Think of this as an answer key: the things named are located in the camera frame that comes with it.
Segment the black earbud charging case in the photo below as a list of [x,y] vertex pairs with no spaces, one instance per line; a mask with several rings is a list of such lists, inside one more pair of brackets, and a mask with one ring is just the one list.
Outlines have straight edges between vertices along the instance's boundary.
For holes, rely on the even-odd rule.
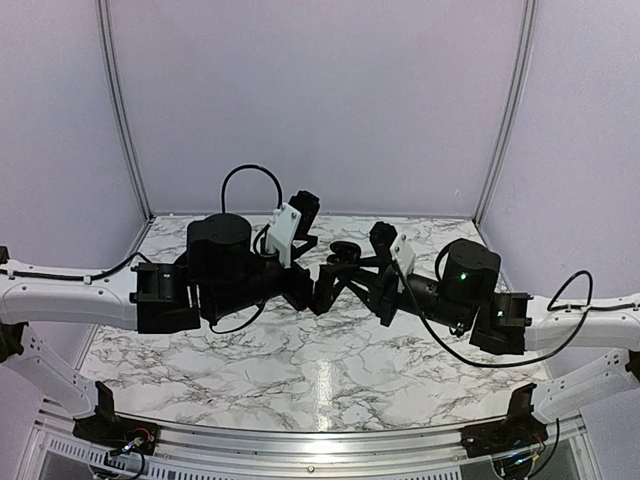
[[331,254],[326,258],[328,264],[357,264],[362,254],[361,247],[350,241],[334,241],[329,248]]

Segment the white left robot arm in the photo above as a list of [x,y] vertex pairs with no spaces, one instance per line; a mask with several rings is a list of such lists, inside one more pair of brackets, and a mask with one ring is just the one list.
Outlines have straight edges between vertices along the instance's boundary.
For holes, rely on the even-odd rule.
[[315,282],[297,259],[314,248],[315,216],[286,208],[264,228],[258,251],[243,217],[220,213],[188,225],[185,251],[172,263],[127,259],[102,272],[39,271],[1,262],[1,364],[57,401],[106,445],[125,438],[110,390],[80,375],[39,338],[36,322],[85,323],[140,334],[197,330],[275,297],[294,309],[323,311]]

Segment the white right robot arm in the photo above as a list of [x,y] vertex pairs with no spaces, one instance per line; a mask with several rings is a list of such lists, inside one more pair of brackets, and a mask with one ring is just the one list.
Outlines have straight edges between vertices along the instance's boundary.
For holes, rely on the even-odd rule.
[[414,271],[416,255],[403,235],[376,241],[365,257],[358,245],[331,250],[344,267],[342,279],[383,325],[397,311],[416,315],[448,354],[484,370],[524,368],[569,347],[596,347],[606,354],[556,380],[512,393],[510,413],[495,438],[515,448],[535,423],[549,424],[580,408],[639,387],[639,297],[598,300],[594,278],[580,270],[550,297],[499,293],[498,254],[466,239],[447,244],[435,261],[435,278]]

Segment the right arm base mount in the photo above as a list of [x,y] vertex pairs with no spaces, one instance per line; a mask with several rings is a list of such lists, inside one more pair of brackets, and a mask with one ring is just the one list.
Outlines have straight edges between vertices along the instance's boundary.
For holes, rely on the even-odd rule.
[[469,458],[516,450],[548,439],[546,424],[533,416],[532,396],[536,387],[530,383],[514,390],[503,419],[461,429],[460,445]]

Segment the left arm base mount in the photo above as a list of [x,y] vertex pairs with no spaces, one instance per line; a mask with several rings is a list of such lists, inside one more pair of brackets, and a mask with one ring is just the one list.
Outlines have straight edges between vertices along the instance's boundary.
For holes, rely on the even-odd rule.
[[102,382],[95,382],[97,400],[90,412],[84,416],[74,416],[73,435],[82,440],[122,451],[136,439],[140,445],[133,449],[143,455],[155,452],[160,427],[158,424],[123,417],[115,412],[112,391]]

